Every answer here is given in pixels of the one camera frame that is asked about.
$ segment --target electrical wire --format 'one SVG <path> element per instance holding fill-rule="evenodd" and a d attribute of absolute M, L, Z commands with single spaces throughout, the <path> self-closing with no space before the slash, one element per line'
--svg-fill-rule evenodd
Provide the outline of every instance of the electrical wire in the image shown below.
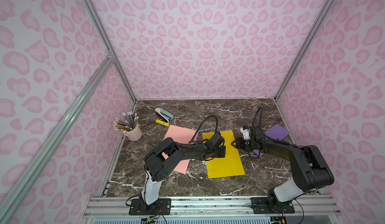
<path fill-rule="evenodd" d="M 264 131 L 262 130 L 262 114 L 263 114 L 263 109 L 260 107 L 258 110 L 261 110 L 261 112 L 260 112 L 260 114 L 259 114 L 259 129 L 261 130 L 263 136 L 265 136 L 265 137 L 268 138 L 269 140 L 275 141 L 275 142 L 280 143 L 280 144 L 291 145 L 291 144 L 290 144 L 289 142 L 287 142 L 287 141 L 270 138 L 269 136 L 267 136 L 267 135 L 264 133 Z"/>
<path fill-rule="evenodd" d="M 293 200 L 295 200 L 295 201 L 298 203 L 298 205 L 300 205 L 300 207 L 301 207 L 301 209 L 302 209 L 302 219 L 301 219 L 301 221 L 298 223 L 298 224 L 301 224 L 302 221 L 303 221 L 303 216 L 304 216 L 303 208 L 302 208 L 301 204 L 297 201 L 297 198 L 294 198 Z"/>
<path fill-rule="evenodd" d="M 248 154 L 249 154 L 250 159 L 255 160 L 255 159 L 258 159 L 260 157 L 261 152 L 258 152 L 258 155 L 256 155 L 257 156 L 256 158 L 251 157 L 250 151 L 248 151 Z"/>
<path fill-rule="evenodd" d="M 217 116 L 215 116 L 215 115 L 209 115 L 209 116 L 207 116 L 202 122 L 201 122 L 201 124 L 198 126 L 198 129 L 195 131 L 195 134 L 194 134 L 194 136 L 191 138 L 191 140 L 190 141 L 193 141 L 194 139 L 195 139 L 195 136 L 198 134 L 198 132 L 199 132 L 199 130 L 201 129 L 201 127 L 202 127 L 202 125 L 203 125 L 203 123 L 208 119 L 208 118 L 211 118 L 211 117 L 214 117 L 215 118 L 215 133 L 217 132 L 217 130 L 218 130 L 218 118 L 217 118 Z"/>
<path fill-rule="evenodd" d="M 162 215 L 162 217 L 163 217 L 164 221 L 165 221 L 165 222 L 166 222 L 166 224 L 167 224 L 167 221 L 166 221 L 166 218 L 164 217 L 164 215 Z"/>
<path fill-rule="evenodd" d="M 139 196 L 139 194 L 138 194 L 138 195 L 133 195 L 132 197 L 128 198 L 128 199 L 126 200 L 126 206 L 131 206 L 131 205 L 127 204 L 127 202 L 128 202 L 130 199 L 135 198 L 135 197 L 137 197 L 137 196 Z"/>
<path fill-rule="evenodd" d="M 298 148 L 299 150 L 301 150 L 303 156 L 305 157 L 306 162 L 308 163 L 308 165 L 309 165 L 309 167 L 310 167 L 311 175 L 313 176 L 313 181 L 314 181 L 315 189 L 316 189 L 316 191 L 318 192 L 318 194 L 321 194 L 321 193 L 320 193 L 320 190 L 319 190 L 318 187 L 317 187 L 317 183 L 316 183 L 316 181 L 315 181 L 313 169 L 311 168 L 310 163 L 309 163 L 308 159 L 307 159 L 306 156 L 305 156 L 305 153 L 304 153 L 303 150 L 302 150 L 301 148 L 299 148 L 298 146 L 294 145 L 294 147 L 295 147 L 295 148 Z"/>
<path fill-rule="evenodd" d="M 267 136 L 267 135 L 264 133 L 264 131 L 262 130 L 262 114 L 263 114 L 263 109 L 260 107 L 260 108 L 258 108 L 258 111 L 259 111 L 259 110 L 261 110 L 261 113 L 259 114 L 259 129 L 260 129 L 260 131 L 262 132 L 262 134 L 263 134 L 266 138 L 268 138 L 269 140 L 275 141 L 276 143 L 280 143 L 280 144 L 284 144 L 284 145 L 291 145 L 291 146 L 296 147 L 296 148 L 298 148 L 299 150 L 301 150 L 302 155 L 304 156 L 306 162 L 308 163 L 308 165 L 309 165 L 309 167 L 310 167 L 311 175 L 313 176 L 313 181 L 314 181 L 315 189 L 316 189 L 317 192 L 320 194 L 320 191 L 318 190 L 318 187 L 317 187 L 317 183 L 316 183 L 316 181 L 315 181 L 315 176 L 314 176 L 313 169 L 311 168 L 310 163 L 309 163 L 308 159 L 306 158 L 306 155 L 305 155 L 305 153 L 303 152 L 303 150 L 302 150 L 301 148 L 299 148 L 298 146 L 296 146 L 296 145 L 290 144 L 290 143 L 287 142 L 287 141 L 282 141 L 282 140 L 278 140 L 278 139 L 275 140 L 275 139 L 270 138 L 269 136 Z"/>
<path fill-rule="evenodd" d="M 258 110 L 257 110 L 257 112 L 255 113 L 255 115 L 254 115 L 254 120 L 253 120 L 253 124 L 252 124 L 251 126 L 254 126 L 255 120 L 257 119 L 258 112 L 259 112 L 261 109 L 262 109 L 262 107 L 259 107 Z"/>

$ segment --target metal extrusion bar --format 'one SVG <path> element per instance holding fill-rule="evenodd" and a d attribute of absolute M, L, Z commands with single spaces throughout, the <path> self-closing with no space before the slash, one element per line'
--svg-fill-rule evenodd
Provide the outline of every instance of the metal extrusion bar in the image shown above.
<path fill-rule="evenodd" d="M 113 58 L 116 58 L 115 57 L 116 54 L 115 54 L 113 47 L 112 47 L 112 45 L 108 39 L 108 36 L 107 36 L 107 34 L 103 28 L 102 22 L 100 21 L 100 19 L 98 17 L 98 14 L 97 14 L 96 9 L 92 3 L 92 0 L 82 0 L 82 1 L 83 1 L 83 4 L 85 5 L 85 8 L 87 9 L 87 11 L 89 13 L 89 16 L 91 17 L 92 22 L 94 23 L 94 25 L 96 27 L 96 30 L 98 31 L 98 33 L 101 37 L 101 40 L 102 40 L 105 48 L 108 50 L 108 52 L 110 54 L 112 54 Z M 118 71 L 119 77 L 122 80 L 124 87 L 126 88 L 127 92 L 130 94 L 132 101 L 135 102 L 136 101 L 135 95 L 132 92 L 132 89 L 131 89 L 130 84 L 126 78 L 126 75 L 124 74 L 123 69 L 122 69 L 122 67 L 121 67 L 121 65 L 117 59 L 116 59 L 116 62 L 114 62 L 114 65 Z"/>
<path fill-rule="evenodd" d="M 94 5 L 92 4 L 92 0 L 82 0 L 85 8 L 87 9 L 89 16 L 94 23 L 94 26 L 96 28 L 96 31 L 99 33 L 100 39 L 102 40 L 106 50 L 111 51 L 112 46 L 110 41 L 108 40 L 107 34 L 103 29 L 102 23 L 100 19 L 98 18 L 98 14 L 94 8 Z"/>
<path fill-rule="evenodd" d="M 296 138 L 294 138 L 294 135 L 293 135 L 294 132 L 291 129 L 291 126 L 289 125 L 289 123 L 286 119 L 286 116 L 282 112 L 280 105 L 278 104 L 276 99 L 273 99 L 273 101 L 275 103 L 275 106 L 277 107 L 278 112 L 280 113 L 281 119 L 282 119 L 283 123 L 285 124 L 285 127 L 289 130 L 289 135 L 290 135 L 291 140 L 294 142 L 294 144 L 299 145 Z"/>
<path fill-rule="evenodd" d="M 120 155 L 120 151 L 122 150 L 125 137 L 126 136 L 123 133 L 119 136 L 118 145 L 115 148 L 115 151 L 113 153 L 113 156 L 110 162 L 111 164 L 108 166 L 108 170 L 104 176 L 102 185 L 100 186 L 100 190 L 98 192 L 98 196 L 101 198 L 106 194 L 105 190 L 107 189 L 107 185 L 109 185 L 109 182 L 112 178 L 113 170 L 115 169 L 116 163 L 118 162 L 118 158 Z"/>
<path fill-rule="evenodd" d="M 171 198 L 171 213 L 167 217 L 265 216 L 253 213 L 253 209 L 250 208 L 251 197 L 257 196 L 167 197 Z M 126 200 L 127 198 L 91 198 L 84 218 L 127 218 L 129 208 L 126 206 Z M 304 212 L 301 212 L 302 209 L 297 202 L 293 202 L 296 212 L 285 215 L 341 215 L 331 195 L 303 195 L 297 201 Z M 281 214 L 268 214 L 268 216 L 279 215 Z"/>
<path fill-rule="evenodd" d="M 113 58 L 107 57 L 94 76 L 86 84 L 84 89 L 80 92 L 77 99 L 70 106 L 65 116 L 56 126 L 55 130 L 44 142 L 43 146 L 32 159 L 26 170 L 20 176 L 19 180 L 13 185 L 7 196 L 0 204 L 0 224 L 7 224 L 14 213 L 23 202 L 24 198 L 34 185 L 35 181 L 46 167 L 46 164 L 55 153 L 57 147 L 64 139 L 67 132 L 70 130 L 72 124 L 79 116 L 85 104 L 88 102 L 96 87 L 102 81 L 105 73 L 111 67 Z"/>
<path fill-rule="evenodd" d="M 312 40 L 314 39 L 318 29 L 321 27 L 321 24 L 325 20 L 326 15 L 330 12 L 332 7 L 334 6 L 334 3 L 337 0 L 325 0 L 324 4 L 321 7 L 321 10 L 319 14 L 317 15 L 317 18 L 315 19 L 309 33 L 307 34 L 305 41 L 303 42 L 300 50 L 297 53 L 297 56 L 294 58 L 293 64 L 291 65 L 289 71 L 287 72 L 284 80 L 282 81 L 282 84 L 280 88 L 278 89 L 277 95 L 275 96 L 276 100 L 279 100 L 279 98 L 282 96 L 282 93 L 284 92 L 286 86 L 289 83 L 289 80 L 295 73 L 295 70 L 300 65 L 303 55 L 305 54 L 306 50 L 309 48 Z"/>

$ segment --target pink paper sheet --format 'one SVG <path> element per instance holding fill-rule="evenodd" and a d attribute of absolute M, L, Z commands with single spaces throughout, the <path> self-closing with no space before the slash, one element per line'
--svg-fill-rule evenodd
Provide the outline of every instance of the pink paper sheet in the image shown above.
<path fill-rule="evenodd" d="M 175 125 L 170 125 L 169 129 L 167 130 L 166 135 L 164 136 L 164 139 L 171 137 L 175 142 L 181 143 L 181 144 L 188 144 L 191 138 L 194 136 L 195 130 L 191 130 L 188 128 L 183 128 Z M 168 158 L 168 156 L 163 152 L 163 157 L 165 159 Z M 179 162 L 179 164 L 175 167 L 174 171 L 186 174 L 187 166 L 189 165 L 190 160 L 182 160 Z"/>

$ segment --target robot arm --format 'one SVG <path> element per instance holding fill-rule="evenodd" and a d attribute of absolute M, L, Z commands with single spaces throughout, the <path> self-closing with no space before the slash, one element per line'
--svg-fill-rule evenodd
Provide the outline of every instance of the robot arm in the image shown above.
<path fill-rule="evenodd" d="M 246 151 L 259 150 L 290 162 L 293 177 L 269 190 L 266 203 L 262 204 L 271 212 L 282 212 L 294 198 L 334 183 L 334 176 L 315 145 L 293 146 L 288 142 L 271 139 L 262 132 L 260 125 L 245 126 L 241 131 L 243 138 L 237 138 L 232 143 L 235 148 Z"/>
<path fill-rule="evenodd" d="M 181 160 L 224 158 L 225 151 L 224 138 L 219 132 L 215 132 L 210 139 L 199 142 L 192 140 L 190 144 L 181 144 L 175 142 L 172 138 L 166 138 L 145 157 L 146 181 L 141 197 L 147 205 L 156 202 L 159 198 L 159 189 L 162 181 L 170 175 Z"/>

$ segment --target purple paper sheet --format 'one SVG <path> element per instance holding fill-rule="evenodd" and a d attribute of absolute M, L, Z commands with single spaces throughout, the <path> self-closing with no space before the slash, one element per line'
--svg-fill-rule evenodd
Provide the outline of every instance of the purple paper sheet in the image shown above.
<path fill-rule="evenodd" d="M 286 136 L 288 136 L 290 134 L 290 132 L 287 129 L 285 129 L 284 127 L 282 127 L 281 125 L 276 124 L 273 127 L 271 127 L 270 129 L 266 130 L 265 134 L 267 136 L 269 136 L 270 138 L 283 140 L 286 138 Z M 258 155 L 259 151 L 254 150 L 254 154 Z"/>

